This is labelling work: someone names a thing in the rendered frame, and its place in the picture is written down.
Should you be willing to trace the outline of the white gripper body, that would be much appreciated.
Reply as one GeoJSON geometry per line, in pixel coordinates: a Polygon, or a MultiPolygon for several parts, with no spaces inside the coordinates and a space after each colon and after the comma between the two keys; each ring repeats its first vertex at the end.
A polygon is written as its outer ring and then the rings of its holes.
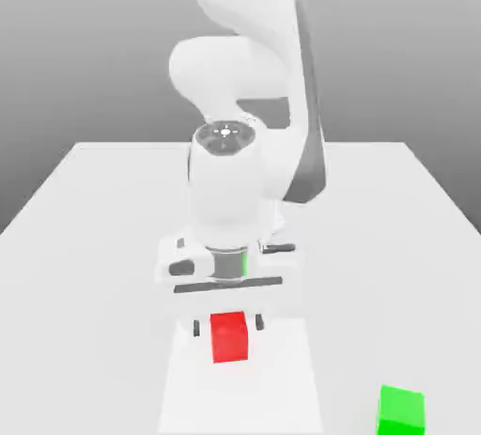
{"type": "Polygon", "coordinates": [[[288,304],[288,280],[282,276],[237,282],[199,282],[170,289],[170,312],[177,317],[203,318],[214,313],[275,311],[288,304]]]}

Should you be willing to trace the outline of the small red cube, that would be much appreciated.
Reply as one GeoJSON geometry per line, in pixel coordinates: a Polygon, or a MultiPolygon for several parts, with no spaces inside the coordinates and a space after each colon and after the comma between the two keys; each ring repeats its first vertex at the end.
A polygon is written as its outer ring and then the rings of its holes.
{"type": "Polygon", "coordinates": [[[209,319],[212,360],[215,364],[246,361],[249,335],[245,314],[211,314],[209,319]]]}

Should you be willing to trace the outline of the small green cube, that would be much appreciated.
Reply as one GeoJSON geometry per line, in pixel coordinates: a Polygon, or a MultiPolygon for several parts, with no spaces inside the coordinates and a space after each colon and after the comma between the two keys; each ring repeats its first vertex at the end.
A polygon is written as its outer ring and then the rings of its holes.
{"type": "Polygon", "coordinates": [[[426,435],[425,396],[419,392],[382,385],[376,435],[426,435]]]}

